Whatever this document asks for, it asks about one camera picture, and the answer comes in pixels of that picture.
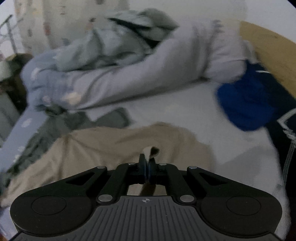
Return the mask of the beige t-shirt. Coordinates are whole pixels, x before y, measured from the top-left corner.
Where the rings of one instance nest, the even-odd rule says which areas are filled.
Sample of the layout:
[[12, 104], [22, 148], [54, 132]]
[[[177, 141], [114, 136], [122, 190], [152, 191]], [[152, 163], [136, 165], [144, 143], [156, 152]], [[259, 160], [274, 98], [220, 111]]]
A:
[[143, 128], [97, 127], [66, 134], [34, 164], [12, 178], [1, 195], [1, 207], [9, 207], [26, 191], [76, 175], [97, 166], [114, 170], [118, 165], [137, 162], [141, 153], [158, 149], [156, 161], [185, 170], [214, 167], [211, 148], [199, 142], [186, 128], [155, 123]]

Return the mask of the grey-green garment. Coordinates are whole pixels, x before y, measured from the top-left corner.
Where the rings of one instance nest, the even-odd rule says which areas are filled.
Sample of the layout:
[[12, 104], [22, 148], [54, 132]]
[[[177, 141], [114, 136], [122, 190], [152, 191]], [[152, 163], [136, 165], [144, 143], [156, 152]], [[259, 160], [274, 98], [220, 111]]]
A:
[[1, 185], [8, 187], [13, 178], [40, 159], [62, 135], [98, 126], [125, 128], [129, 124], [124, 108], [116, 108], [95, 120], [84, 111], [70, 113], [58, 108], [41, 113], [27, 110], [1, 148]]

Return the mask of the royal blue garment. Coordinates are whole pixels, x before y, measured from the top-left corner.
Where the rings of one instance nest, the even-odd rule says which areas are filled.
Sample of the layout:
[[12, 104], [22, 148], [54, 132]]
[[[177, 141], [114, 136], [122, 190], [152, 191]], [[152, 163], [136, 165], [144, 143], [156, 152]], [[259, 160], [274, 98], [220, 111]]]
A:
[[246, 71], [232, 83], [222, 84], [217, 101], [231, 123], [242, 131], [255, 131], [274, 120], [277, 81], [260, 64], [246, 62]]

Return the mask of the black lettered jacket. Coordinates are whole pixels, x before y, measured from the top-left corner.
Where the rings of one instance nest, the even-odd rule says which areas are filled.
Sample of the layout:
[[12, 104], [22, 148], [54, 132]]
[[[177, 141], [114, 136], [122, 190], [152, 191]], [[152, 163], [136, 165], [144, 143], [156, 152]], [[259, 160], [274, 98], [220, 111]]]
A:
[[284, 240], [295, 240], [295, 98], [266, 70], [256, 70], [267, 100], [275, 109], [265, 126], [277, 150], [280, 183], [276, 194], [286, 196], [285, 219], [290, 223]]

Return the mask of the light blue patterned duvet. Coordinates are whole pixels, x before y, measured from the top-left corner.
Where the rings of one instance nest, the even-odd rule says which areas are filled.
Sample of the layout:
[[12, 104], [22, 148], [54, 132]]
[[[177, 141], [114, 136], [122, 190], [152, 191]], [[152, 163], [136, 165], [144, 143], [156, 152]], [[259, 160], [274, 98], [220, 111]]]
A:
[[219, 83], [238, 80], [246, 61], [255, 62], [250, 43], [220, 21], [182, 22], [154, 52], [135, 64], [60, 72], [58, 50], [30, 60], [21, 72], [29, 107], [58, 105], [79, 110], [180, 87], [200, 78]]

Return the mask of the teal green blanket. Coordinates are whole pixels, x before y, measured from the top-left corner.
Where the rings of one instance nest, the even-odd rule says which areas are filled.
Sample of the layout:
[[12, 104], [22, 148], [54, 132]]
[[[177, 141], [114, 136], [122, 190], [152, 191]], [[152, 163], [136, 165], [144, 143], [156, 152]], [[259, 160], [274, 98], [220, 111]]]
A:
[[154, 8], [110, 13], [104, 28], [93, 28], [56, 55], [59, 71], [126, 66], [142, 61], [178, 24]]

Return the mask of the wooden headboard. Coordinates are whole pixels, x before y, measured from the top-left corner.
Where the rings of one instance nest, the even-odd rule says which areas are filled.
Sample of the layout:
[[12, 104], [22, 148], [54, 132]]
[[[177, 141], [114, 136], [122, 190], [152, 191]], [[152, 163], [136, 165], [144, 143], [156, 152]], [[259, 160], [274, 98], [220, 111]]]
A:
[[263, 66], [295, 96], [295, 43], [278, 33], [245, 21], [240, 23], [240, 35], [253, 45]]

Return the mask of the white patterned curtain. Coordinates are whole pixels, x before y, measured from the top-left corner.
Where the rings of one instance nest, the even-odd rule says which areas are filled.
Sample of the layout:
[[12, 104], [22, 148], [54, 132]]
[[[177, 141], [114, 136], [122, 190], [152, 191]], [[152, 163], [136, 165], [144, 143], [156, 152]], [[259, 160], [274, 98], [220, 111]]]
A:
[[111, 11], [126, 10], [127, 1], [15, 1], [15, 16], [25, 52], [38, 55], [69, 45], [93, 28], [107, 24]]

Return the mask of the black metal rack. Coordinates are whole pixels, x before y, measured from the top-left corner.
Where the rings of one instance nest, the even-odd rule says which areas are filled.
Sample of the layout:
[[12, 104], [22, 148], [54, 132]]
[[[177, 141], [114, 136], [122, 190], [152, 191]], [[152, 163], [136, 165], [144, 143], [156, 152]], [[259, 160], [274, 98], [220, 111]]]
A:
[[20, 23], [23, 17], [8, 15], [1, 23], [1, 56], [8, 57], [13, 54], [24, 53]]

